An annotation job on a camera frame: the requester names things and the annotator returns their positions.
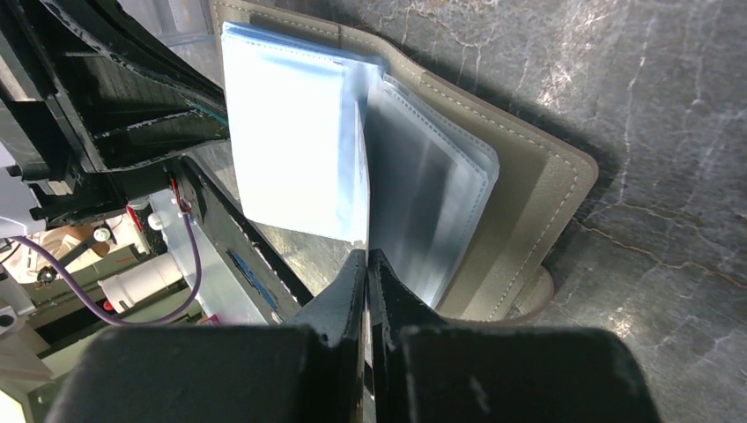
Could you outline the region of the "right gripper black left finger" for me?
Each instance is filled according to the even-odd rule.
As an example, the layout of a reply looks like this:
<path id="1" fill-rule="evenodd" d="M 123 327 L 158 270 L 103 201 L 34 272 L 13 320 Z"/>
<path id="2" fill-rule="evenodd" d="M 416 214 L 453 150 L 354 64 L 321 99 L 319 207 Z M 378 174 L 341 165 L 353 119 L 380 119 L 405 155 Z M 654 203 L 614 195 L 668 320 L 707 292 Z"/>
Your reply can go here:
<path id="1" fill-rule="evenodd" d="M 360 422 L 366 253 L 279 325 L 105 330 L 50 422 Z"/>

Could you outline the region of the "beige leather card holder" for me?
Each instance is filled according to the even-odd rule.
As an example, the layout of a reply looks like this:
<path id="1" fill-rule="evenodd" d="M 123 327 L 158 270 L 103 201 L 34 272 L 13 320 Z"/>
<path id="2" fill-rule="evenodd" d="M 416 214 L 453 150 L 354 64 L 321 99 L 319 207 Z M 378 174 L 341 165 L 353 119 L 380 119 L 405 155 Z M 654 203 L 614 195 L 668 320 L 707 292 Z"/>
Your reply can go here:
<path id="1" fill-rule="evenodd" d="M 211 15 L 247 219 L 380 249 L 456 320 L 518 323 L 549 304 L 543 260 L 594 159 L 373 33 L 251 1 Z"/>

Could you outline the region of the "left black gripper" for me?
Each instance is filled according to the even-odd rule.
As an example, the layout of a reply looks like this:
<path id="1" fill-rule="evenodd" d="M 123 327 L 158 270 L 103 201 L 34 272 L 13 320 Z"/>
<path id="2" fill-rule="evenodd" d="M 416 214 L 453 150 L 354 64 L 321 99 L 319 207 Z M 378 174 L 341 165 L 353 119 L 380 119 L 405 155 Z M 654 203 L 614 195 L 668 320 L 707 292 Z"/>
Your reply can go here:
<path id="1" fill-rule="evenodd" d="M 1 144 L 33 221 L 112 217 L 228 137 L 222 89 L 117 2 L 2 2 Z"/>

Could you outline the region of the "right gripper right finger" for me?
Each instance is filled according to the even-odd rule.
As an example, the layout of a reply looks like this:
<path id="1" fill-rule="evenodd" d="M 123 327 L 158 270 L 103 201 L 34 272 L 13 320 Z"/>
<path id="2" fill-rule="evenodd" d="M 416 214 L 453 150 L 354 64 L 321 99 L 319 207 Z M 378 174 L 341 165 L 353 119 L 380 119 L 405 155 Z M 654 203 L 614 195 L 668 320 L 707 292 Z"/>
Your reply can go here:
<path id="1" fill-rule="evenodd" d="M 640 366 L 613 333 L 449 323 L 368 258 L 380 422 L 657 422 Z"/>

